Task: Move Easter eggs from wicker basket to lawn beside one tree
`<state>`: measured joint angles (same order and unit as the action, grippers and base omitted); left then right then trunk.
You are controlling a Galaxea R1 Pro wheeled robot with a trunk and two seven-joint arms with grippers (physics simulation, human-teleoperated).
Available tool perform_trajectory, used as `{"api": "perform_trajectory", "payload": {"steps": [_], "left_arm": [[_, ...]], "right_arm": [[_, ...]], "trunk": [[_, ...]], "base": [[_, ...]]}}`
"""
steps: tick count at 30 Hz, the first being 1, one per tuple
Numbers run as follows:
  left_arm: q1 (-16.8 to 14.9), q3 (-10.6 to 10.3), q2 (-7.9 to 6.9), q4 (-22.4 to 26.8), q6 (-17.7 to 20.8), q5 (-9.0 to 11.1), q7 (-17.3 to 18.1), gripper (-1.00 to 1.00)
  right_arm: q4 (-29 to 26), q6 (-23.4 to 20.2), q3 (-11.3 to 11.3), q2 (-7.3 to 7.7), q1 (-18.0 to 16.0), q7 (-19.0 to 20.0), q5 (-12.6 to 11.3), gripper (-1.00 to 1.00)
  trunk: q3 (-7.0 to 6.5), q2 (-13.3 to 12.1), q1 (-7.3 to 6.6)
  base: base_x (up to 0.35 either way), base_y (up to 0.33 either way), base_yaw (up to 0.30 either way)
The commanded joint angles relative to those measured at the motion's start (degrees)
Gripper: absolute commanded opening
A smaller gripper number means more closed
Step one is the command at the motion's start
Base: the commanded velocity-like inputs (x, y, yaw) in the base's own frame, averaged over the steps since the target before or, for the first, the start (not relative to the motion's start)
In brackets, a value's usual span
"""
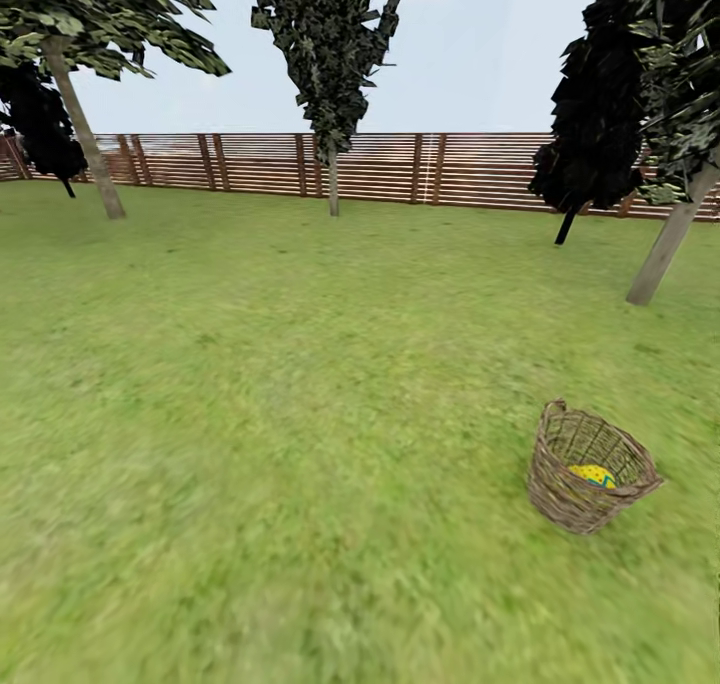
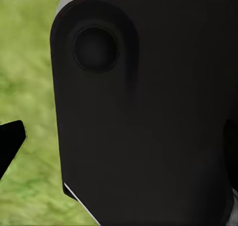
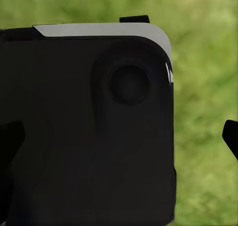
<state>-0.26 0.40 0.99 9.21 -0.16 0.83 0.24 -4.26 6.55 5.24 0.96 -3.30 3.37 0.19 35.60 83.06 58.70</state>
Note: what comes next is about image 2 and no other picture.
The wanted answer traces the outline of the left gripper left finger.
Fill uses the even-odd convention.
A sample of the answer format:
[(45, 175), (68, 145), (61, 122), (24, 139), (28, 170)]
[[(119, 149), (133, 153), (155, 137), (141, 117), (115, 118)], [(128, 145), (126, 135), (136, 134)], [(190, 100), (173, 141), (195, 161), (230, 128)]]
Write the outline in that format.
[(0, 179), (26, 139), (21, 120), (0, 125)]

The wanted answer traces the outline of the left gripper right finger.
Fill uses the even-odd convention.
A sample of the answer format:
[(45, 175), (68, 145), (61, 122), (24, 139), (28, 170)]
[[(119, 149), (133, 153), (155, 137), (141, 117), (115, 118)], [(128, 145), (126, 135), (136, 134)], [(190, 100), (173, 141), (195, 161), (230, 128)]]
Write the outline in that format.
[(238, 122), (226, 120), (222, 138), (238, 160)]

